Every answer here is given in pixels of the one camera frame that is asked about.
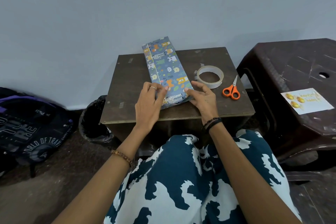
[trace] roll of adhesive tape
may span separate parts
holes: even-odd
[[[205,73],[205,72],[212,72],[218,75],[219,77],[219,81],[218,82],[205,82],[200,78],[200,74],[201,73]],[[198,69],[197,71],[197,81],[204,83],[206,86],[208,86],[209,89],[214,89],[219,87],[222,84],[224,78],[224,74],[223,71],[220,70],[218,67],[215,66],[204,66],[201,67],[200,69]]]

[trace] person's left hand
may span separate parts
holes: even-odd
[[[143,84],[138,102],[135,104],[136,128],[146,134],[151,131],[155,122],[159,119],[159,112],[168,89],[169,86],[163,87],[161,84],[155,82],[145,82]]]

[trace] dark floor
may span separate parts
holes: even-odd
[[[109,156],[109,150],[85,141],[76,132],[37,166],[35,178],[30,178],[28,167],[10,171],[0,179],[1,223],[51,223]],[[336,168],[323,174],[319,181],[290,185],[306,224],[336,223]]]

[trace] orange scissor handle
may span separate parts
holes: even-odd
[[[231,97],[233,100],[237,100],[240,98],[240,93],[237,90],[237,86],[233,86],[232,84],[230,87],[225,88],[222,91],[222,94],[226,97]]]
[[[237,100],[237,99],[240,98],[240,93],[239,93],[238,90],[237,90],[237,86],[234,86],[234,87],[233,87],[233,90],[232,90],[232,93],[231,93],[231,98],[232,98],[233,100]]]

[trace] wrapped gift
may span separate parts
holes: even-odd
[[[169,38],[161,38],[142,46],[152,82],[169,86],[161,109],[187,102],[192,97],[184,92],[184,88],[192,89],[175,48]]]

